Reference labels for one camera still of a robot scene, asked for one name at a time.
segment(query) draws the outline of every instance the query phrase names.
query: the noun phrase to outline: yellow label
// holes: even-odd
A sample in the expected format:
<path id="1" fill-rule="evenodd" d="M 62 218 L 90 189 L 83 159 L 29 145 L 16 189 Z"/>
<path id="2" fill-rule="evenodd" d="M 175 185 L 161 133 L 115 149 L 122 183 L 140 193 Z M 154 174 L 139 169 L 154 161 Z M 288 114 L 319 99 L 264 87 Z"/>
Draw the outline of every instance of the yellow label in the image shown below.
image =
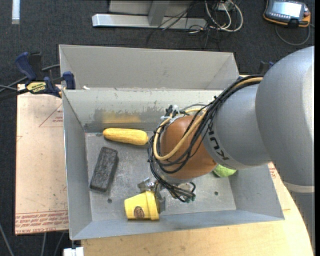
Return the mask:
<path id="1" fill-rule="evenodd" d="M 46 89 L 46 83 L 45 82 L 32 82 L 29 83 L 26 88 L 31 91 L 32 93 L 37 93 L 40 91 L 44 91 Z"/>

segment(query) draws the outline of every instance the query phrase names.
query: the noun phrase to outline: gray metal bin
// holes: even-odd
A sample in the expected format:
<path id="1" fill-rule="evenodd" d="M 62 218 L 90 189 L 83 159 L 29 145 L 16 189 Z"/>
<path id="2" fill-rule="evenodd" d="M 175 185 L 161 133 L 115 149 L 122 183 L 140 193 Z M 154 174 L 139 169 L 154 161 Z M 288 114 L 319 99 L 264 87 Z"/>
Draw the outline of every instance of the gray metal bin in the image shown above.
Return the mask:
<path id="1" fill-rule="evenodd" d="M 137 184 L 153 179 L 147 145 L 108 141 L 106 128 L 134 128 L 152 134 L 176 104 L 208 103 L 238 78 L 232 53 L 60 45 L 61 72 L 75 75 L 76 90 L 63 90 L 63 124 L 72 240 L 198 229 L 282 220 L 268 166 L 212 173 L 194 179 L 196 200 L 166 196 L 157 221 L 127 220 L 124 200 L 139 194 Z M 101 147 L 118 151 L 110 190 L 89 183 Z"/>

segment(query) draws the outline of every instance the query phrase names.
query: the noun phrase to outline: blue clamp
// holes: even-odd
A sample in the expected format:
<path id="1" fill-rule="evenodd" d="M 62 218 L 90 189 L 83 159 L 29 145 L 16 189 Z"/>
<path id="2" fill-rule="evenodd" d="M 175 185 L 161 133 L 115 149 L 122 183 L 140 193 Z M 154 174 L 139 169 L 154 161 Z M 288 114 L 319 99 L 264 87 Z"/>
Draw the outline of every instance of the blue clamp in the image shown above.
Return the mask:
<path id="1" fill-rule="evenodd" d="M 64 72 L 62 77 L 51 80 L 49 76 L 43 73 L 41 67 L 41 55 L 29 56 L 28 52 L 23 52 L 15 59 L 15 64 L 19 71 L 28 78 L 25 88 L 32 94 L 48 94 L 61 97 L 61 90 L 55 85 L 55 82 L 66 82 L 66 88 L 69 90 L 76 89 L 74 75 L 70 72 Z"/>

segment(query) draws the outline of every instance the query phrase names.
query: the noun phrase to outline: yellow cup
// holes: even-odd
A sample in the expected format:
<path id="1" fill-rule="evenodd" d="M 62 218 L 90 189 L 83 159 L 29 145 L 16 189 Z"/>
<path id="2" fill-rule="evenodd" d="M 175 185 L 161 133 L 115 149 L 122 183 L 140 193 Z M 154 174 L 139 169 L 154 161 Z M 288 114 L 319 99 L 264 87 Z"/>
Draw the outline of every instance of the yellow cup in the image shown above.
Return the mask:
<path id="1" fill-rule="evenodd" d="M 145 191 L 124 200 L 124 209 L 128 219 L 159 220 L 155 193 Z"/>

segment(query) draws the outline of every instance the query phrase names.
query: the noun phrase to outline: cable bundle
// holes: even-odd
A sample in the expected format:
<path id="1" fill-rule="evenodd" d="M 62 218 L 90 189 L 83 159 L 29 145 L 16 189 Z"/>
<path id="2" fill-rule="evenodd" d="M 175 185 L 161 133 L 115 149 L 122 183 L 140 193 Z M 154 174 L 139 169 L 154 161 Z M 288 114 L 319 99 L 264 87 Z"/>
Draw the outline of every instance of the cable bundle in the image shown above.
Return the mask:
<path id="1" fill-rule="evenodd" d="M 188 162 L 190 158 L 194 156 L 194 154 L 199 149 L 205 134 L 208 132 L 209 127 L 211 126 L 214 117 L 218 111 L 218 109 L 222 106 L 222 104 L 235 92 L 238 90 L 250 86 L 258 84 L 263 77 L 261 75 L 252 75 L 244 78 L 239 78 L 235 81 L 230 87 L 225 89 L 218 97 L 215 96 L 214 100 L 207 105 L 191 105 L 188 106 L 181 111 L 177 111 L 171 105 L 166 110 L 166 115 L 164 121 L 161 122 L 155 131 L 153 132 L 153 136 L 149 140 L 149 148 L 148 148 L 148 162 L 150 163 L 150 169 L 153 176 L 157 179 L 157 181 L 164 186 L 169 192 L 173 195 L 173 197 L 179 199 L 182 202 L 189 202 L 190 200 L 195 199 L 195 188 L 196 185 L 191 182 L 193 185 L 192 191 L 188 191 L 185 189 L 181 189 L 176 185 L 172 185 L 165 181 L 156 170 L 157 166 L 166 174 L 175 174 L 179 172 Z M 189 109 L 193 106 L 200 106 L 200 108 Z M 193 116 L 190 124 L 188 125 L 186 131 L 184 132 L 183 137 L 178 142 L 178 144 L 166 155 L 161 155 L 161 134 L 165 131 L 165 128 L 170 124 L 170 121 L 175 118 L 177 115 L 188 115 L 188 112 L 196 112 Z M 178 156 L 175 160 L 170 160 L 173 156 L 176 155 L 177 151 L 180 149 L 182 144 L 186 141 L 186 139 L 190 136 L 190 134 L 194 132 L 190 144 L 187 149 Z M 196 145 L 196 141 L 202 135 L 200 143 Z M 172 167 L 175 165 L 176 167 L 173 170 L 168 170 L 168 167 Z"/>

